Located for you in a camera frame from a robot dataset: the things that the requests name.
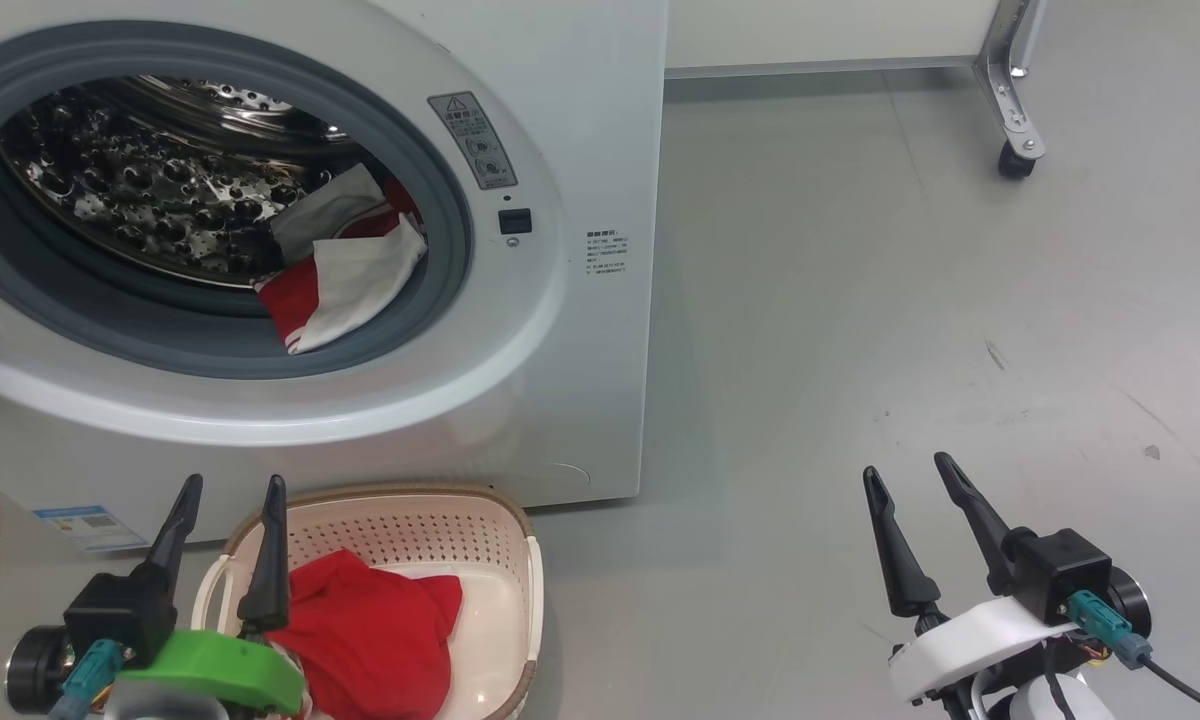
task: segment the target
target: black cable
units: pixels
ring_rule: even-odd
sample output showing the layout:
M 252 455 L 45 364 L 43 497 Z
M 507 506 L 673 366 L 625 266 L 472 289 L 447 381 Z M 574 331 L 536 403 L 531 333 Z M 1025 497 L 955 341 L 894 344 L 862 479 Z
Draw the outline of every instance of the black cable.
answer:
M 1168 673 L 1168 670 L 1152 662 L 1152 659 L 1145 655 L 1145 653 L 1144 655 L 1138 656 L 1138 660 L 1141 660 L 1142 665 L 1147 666 L 1147 670 L 1152 671 L 1152 673 L 1158 676 L 1159 679 L 1164 680 L 1168 684 L 1171 684 L 1172 688 L 1176 688 L 1177 691 L 1184 694 L 1186 697 L 1189 697 L 1190 700 L 1194 700 L 1195 702 L 1200 703 L 1200 691 L 1198 691 L 1198 689 L 1193 688 L 1189 684 L 1183 683 L 1182 680 L 1175 678 L 1175 676 Z
M 1049 644 L 1049 641 L 1044 641 L 1044 682 L 1049 684 L 1049 694 L 1052 695 L 1052 704 L 1062 710 L 1063 720 L 1076 720 L 1072 707 L 1067 704 L 1067 696 L 1062 694 L 1062 685 L 1058 684 L 1058 677 L 1054 673 L 1054 647 Z

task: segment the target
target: front-loading washing machine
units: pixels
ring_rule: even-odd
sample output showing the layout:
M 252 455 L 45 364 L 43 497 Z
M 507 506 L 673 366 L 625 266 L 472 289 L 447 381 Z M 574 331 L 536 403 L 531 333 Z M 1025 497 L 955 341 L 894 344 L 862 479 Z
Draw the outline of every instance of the front-loading washing machine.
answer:
M 667 4 L 0 0 L 0 490 L 83 546 L 204 476 L 635 496 Z M 288 355 L 268 220 L 365 164 L 426 256 Z

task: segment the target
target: caster wheel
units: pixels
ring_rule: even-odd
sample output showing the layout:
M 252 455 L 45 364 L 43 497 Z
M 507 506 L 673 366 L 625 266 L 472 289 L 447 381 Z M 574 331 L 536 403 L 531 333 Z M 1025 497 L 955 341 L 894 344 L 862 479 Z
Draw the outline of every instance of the caster wheel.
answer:
M 1034 168 L 1036 161 L 1033 158 L 1022 158 L 1018 152 L 1013 152 L 1013 145 L 1008 140 L 1004 140 L 1004 146 L 1001 148 L 1001 161 L 998 162 L 1001 176 L 1009 179 L 1028 178 L 1031 170 Z

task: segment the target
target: white plastic basket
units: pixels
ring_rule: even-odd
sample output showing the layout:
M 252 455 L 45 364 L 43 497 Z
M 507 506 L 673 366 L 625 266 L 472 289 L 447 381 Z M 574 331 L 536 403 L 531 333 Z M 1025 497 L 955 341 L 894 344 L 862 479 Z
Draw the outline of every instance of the white plastic basket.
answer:
M 463 601 L 449 655 L 452 685 L 437 720 L 509 720 L 524 707 L 542 638 L 542 556 L 530 521 L 491 488 L 380 484 L 289 502 L 289 570 L 347 548 L 412 578 L 454 574 Z M 262 544 L 254 516 L 226 542 L 200 583 L 192 628 L 238 634 L 235 607 Z

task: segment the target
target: washing machine door opening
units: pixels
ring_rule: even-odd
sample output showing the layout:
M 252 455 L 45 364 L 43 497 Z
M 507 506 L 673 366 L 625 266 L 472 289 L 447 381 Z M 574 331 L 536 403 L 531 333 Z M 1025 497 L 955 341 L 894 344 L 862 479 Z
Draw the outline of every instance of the washing machine door opening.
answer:
M 180 374 L 298 378 L 388 354 L 444 316 L 472 258 L 454 170 L 389 100 L 200 26 L 85 23 L 4 42 L 0 299 Z M 358 166 L 403 186 L 426 254 L 372 320 L 290 356 L 251 287 L 286 264 L 271 218 Z

